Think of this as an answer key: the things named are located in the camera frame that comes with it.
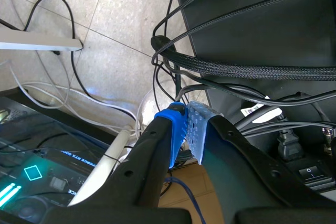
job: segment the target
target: blue gripper pad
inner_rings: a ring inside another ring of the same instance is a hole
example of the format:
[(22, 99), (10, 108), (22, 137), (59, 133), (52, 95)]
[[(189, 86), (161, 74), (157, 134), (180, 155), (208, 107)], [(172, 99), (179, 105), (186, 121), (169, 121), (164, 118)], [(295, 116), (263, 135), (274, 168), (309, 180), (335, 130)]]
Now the blue gripper pad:
[(187, 132), (187, 115), (188, 111), (185, 105), (180, 102), (173, 102), (167, 109), (155, 114), (154, 118), (160, 116), (173, 122), (169, 168), (173, 168), (178, 152), (185, 138)]
[(195, 101), (191, 101), (186, 107), (188, 110), (188, 127), (185, 139), (191, 153), (195, 156), (198, 163), (201, 164), (208, 121), (212, 117), (222, 114), (203, 103)]

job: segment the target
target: braided black cable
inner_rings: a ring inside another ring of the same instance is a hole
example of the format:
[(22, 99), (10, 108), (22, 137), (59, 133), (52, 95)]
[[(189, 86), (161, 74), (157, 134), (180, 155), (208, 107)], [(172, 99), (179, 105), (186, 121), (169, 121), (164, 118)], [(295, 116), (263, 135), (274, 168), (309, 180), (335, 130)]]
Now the braided black cable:
[(201, 25), (198, 25), (187, 32), (179, 35), (175, 39), (171, 40), (169, 43), (161, 47), (152, 58), (157, 57), (161, 54), (166, 57), (169, 61), (186, 68), (191, 71), (199, 72), (202, 74), (211, 74), (223, 77), (234, 77), (234, 78), (246, 78), (246, 79), (269, 79), (269, 80), (336, 80), (336, 68), (335, 67), (286, 67), (286, 66), (242, 66), (234, 64), (223, 64), (220, 62), (205, 61), (184, 54), (179, 54), (172, 52), (171, 50), (166, 50), (168, 47), (179, 41), (180, 39), (193, 34), (205, 27), (213, 25), (215, 23), (221, 22), (222, 20), (234, 17), (251, 10), (256, 10), (261, 7), (265, 7), (271, 4), (280, 3), (285, 0), (265, 0), (252, 4), (230, 13), (221, 15), (214, 19), (211, 19)]

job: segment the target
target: black panel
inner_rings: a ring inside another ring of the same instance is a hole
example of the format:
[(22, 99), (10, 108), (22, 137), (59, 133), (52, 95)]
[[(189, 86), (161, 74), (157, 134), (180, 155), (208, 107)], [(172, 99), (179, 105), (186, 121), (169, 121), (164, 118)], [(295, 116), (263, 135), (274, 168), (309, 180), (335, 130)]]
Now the black panel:
[[(193, 28), (211, 18), (262, 0), (196, 0), (182, 11), (186, 26)], [(335, 22), (333, 0), (290, 0), (248, 12), (198, 31), (191, 36), (195, 55), (202, 59), (244, 65), (334, 66)], [(205, 76), (221, 83), (239, 83), (260, 90), (273, 99), (302, 91), (311, 95), (335, 89), (333, 81), (265, 81)], [(243, 101), (221, 91), (208, 90), (211, 106), (232, 123), (243, 118)], [(336, 120), (333, 100), (321, 107)], [(293, 121), (318, 121), (311, 106), (284, 109)], [(321, 143), (316, 127), (295, 129), (305, 144)], [(249, 138), (254, 145), (270, 151), (277, 145), (275, 135)]]

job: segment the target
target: blue cable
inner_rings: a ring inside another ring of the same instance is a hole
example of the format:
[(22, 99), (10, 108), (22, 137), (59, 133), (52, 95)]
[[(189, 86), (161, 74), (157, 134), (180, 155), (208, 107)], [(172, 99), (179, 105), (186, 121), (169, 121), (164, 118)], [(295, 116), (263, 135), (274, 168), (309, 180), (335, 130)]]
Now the blue cable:
[(201, 210), (199, 208), (199, 205), (198, 205), (198, 203), (196, 201), (196, 198), (195, 198), (194, 194), (191, 192), (190, 188), (183, 181), (181, 181), (180, 179), (178, 179), (176, 177), (167, 177), (167, 178), (164, 179), (164, 181), (165, 182), (174, 182), (174, 183), (177, 183), (177, 184), (181, 185), (184, 188), (185, 192), (188, 194), (190, 200), (194, 204), (194, 207), (195, 207), (198, 215), (200, 216), (202, 224), (206, 224), (206, 222), (205, 222), (205, 220), (203, 218), (203, 215), (201, 213)]

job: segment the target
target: label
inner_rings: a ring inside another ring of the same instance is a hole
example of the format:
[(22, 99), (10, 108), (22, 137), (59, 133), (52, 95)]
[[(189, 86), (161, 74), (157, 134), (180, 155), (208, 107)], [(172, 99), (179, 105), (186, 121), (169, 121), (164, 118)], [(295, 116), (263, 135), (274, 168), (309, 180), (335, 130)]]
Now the label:
[(75, 158), (75, 159), (77, 159), (77, 160), (79, 160), (79, 161), (82, 161), (83, 163), (86, 163), (86, 164), (88, 164), (88, 165), (91, 165), (92, 167), (95, 167), (95, 166), (96, 166), (96, 164), (94, 164), (94, 163), (92, 163), (92, 162), (90, 162), (90, 161), (87, 161), (86, 159), (81, 158), (81, 157), (79, 157), (79, 156), (77, 156), (77, 155), (75, 155), (75, 154), (73, 154), (73, 153), (71, 153), (71, 152), (67, 152), (67, 151), (61, 151), (61, 152), (63, 152), (64, 154), (66, 154), (66, 155), (68, 155), (68, 156), (71, 156), (71, 157), (73, 157), (73, 158)]
[[(242, 114), (247, 117), (248, 115), (250, 115), (252, 112), (256, 111), (257, 109), (261, 108), (262, 106), (264, 106), (263, 104), (259, 104), (257, 103), (256, 105), (254, 105), (251, 108), (246, 108), (246, 109), (241, 109), (240, 111), (242, 112)], [(253, 123), (265, 123), (268, 122), (269, 120), (279, 116), (282, 113), (282, 110), (280, 108), (276, 108), (272, 111), (267, 112), (266, 114), (262, 115), (261, 117), (255, 119), (253, 121)]]

